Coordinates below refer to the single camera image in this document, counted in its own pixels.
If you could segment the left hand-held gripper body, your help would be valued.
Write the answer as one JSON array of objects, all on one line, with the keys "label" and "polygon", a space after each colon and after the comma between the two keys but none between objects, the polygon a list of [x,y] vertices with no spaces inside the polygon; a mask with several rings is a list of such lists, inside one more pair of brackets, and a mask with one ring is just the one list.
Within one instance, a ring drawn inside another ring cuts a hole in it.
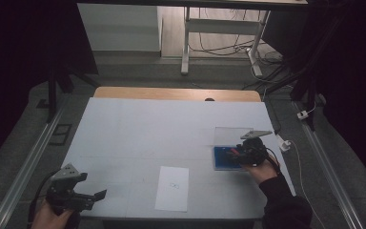
[{"label": "left hand-held gripper body", "polygon": [[82,173],[69,163],[50,176],[51,184],[46,200],[56,215],[62,214],[67,209],[78,213],[92,209],[94,202],[88,201],[90,195],[78,194],[74,191],[77,183],[73,179],[80,174]]}]

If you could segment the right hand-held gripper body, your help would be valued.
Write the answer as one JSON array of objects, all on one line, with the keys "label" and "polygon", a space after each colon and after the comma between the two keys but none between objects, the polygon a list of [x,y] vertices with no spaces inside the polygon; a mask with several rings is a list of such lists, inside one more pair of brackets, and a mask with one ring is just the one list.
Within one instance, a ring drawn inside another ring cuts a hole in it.
[{"label": "right hand-held gripper body", "polygon": [[237,145],[238,156],[236,159],[238,163],[258,166],[268,159],[267,147],[264,145],[261,137],[271,133],[271,131],[250,130],[245,135],[242,135],[240,138],[243,142]]}]

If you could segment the blue box with clear lid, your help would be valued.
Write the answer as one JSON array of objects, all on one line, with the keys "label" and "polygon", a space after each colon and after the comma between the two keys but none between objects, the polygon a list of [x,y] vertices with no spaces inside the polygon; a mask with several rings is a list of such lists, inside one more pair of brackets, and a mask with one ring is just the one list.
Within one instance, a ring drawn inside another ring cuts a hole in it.
[{"label": "blue box with clear lid", "polygon": [[231,149],[243,142],[242,136],[250,128],[216,127],[213,132],[213,168],[216,171],[241,171],[242,167],[232,159]]}]

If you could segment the person's right hand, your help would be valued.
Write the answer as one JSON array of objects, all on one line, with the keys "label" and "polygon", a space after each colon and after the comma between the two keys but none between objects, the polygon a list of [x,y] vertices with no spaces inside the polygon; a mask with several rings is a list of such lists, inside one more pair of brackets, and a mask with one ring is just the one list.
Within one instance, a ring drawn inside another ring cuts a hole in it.
[{"label": "person's right hand", "polygon": [[260,184],[268,179],[277,177],[278,173],[275,168],[278,166],[279,163],[272,157],[271,160],[264,160],[256,167],[243,165],[243,168],[252,176],[257,184]]}]

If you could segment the person's left hand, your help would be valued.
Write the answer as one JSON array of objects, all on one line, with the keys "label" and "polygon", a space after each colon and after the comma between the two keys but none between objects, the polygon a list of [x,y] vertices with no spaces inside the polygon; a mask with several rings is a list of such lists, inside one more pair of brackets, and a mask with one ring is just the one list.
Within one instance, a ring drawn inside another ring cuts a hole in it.
[{"label": "person's left hand", "polygon": [[62,214],[56,215],[50,204],[43,200],[33,219],[31,229],[65,229],[72,213],[73,210],[67,209]]}]

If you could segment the small white paper sheet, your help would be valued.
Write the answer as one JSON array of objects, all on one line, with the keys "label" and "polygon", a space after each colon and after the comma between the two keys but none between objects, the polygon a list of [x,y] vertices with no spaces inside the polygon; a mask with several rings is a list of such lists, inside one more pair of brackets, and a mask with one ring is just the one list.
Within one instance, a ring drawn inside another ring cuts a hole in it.
[{"label": "small white paper sheet", "polygon": [[189,169],[160,167],[155,199],[156,210],[186,212],[188,210]]}]

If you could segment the wooden table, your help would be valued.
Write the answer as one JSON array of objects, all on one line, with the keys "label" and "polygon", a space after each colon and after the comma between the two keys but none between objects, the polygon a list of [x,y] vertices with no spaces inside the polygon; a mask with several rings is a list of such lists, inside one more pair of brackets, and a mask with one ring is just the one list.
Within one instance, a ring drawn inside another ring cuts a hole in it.
[{"label": "wooden table", "polygon": [[99,87],[95,98],[132,98],[132,99],[166,99],[222,102],[260,102],[256,91],[210,90],[210,89],[170,89],[142,87]]}]

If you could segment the black metal stand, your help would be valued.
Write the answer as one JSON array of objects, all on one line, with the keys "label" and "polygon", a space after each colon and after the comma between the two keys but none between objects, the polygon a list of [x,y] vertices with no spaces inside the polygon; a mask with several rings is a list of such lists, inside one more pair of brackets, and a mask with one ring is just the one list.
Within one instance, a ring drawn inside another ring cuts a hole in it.
[{"label": "black metal stand", "polygon": [[95,89],[101,86],[101,84],[95,81],[92,77],[88,76],[86,73],[77,70],[71,65],[68,64],[53,65],[48,77],[48,85],[49,85],[49,92],[48,92],[49,115],[47,118],[48,123],[53,121],[54,116],[57,114],[58,111],[56,87],[59,87],[61,91],[65,94],[71,94],[74,89],[73,83],[71,81],[72,75],[93,86]]}]

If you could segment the white cabinet panel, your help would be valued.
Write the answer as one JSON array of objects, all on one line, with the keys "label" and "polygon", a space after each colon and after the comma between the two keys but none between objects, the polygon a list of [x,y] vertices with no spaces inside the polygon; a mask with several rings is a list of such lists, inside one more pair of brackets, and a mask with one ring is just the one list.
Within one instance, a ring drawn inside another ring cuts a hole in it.
[{"label": "white cabinet panel", "polygon": [[158,7],[77,4],[94,51],[159,52]]}]

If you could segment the black rectangular floor frame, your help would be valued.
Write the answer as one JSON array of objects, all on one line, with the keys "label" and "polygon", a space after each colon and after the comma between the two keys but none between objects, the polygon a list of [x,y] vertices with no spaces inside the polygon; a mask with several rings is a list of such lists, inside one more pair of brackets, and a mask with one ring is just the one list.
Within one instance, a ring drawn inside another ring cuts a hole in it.
[{"label": "black rectangular floor frame", "polygon": [[71,134],[71,124],[57,124],[49,144],[53,146],[64,146]]}]

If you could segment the aluminium floor rail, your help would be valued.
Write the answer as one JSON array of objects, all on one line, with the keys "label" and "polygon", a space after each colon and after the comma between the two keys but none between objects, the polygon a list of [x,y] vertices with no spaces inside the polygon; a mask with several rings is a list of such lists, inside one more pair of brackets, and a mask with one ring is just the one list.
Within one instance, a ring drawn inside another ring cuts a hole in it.
[{"label": "aluminium floor rail", "polygon": [[332,193],[350,229],[364,229],[361,219],[349,195],[338,178],[334,166],[328,158],[317,134],[307,124],[305,119],[299,119],[302,129],[307,136],[315,154],[316,160],[328,181]]},{"label": "aluminium floor rail", "polygon": [[0,229],[5,229],[6,225],[8,224],[19,199],[21,198],[27,187],[27,184],[31,179],[34,169],[36,168],[46,146],[49,143],[59,119],[64,113],[65,106],[66,101],[63,101],[58,105],[57,111],[54,113],[52,120],[44,126],[41,134],[32,145],[25,162],[21,166],[20,171],[17,173],[9,190],[6,192],[3,200],[1,201]]}]

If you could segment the white desk frame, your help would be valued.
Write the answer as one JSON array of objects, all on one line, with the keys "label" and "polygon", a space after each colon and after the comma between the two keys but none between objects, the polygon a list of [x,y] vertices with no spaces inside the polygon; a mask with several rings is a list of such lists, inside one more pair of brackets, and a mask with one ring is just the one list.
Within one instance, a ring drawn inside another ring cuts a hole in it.
[{"label": "white desk frame", "polygon": [[189,35],[191,32],[253,35],[254,43],[246,50],[255,76],[261,76],[262,71],[257,63],[256,52],[262,34],[265,30],[269,10],[263,11],[258,21],[229,21],[220,19],[191,18],[191,9],[185,8],[184,12],[184,43],[181,62],[181,74],[187,75],[189,71]]}]

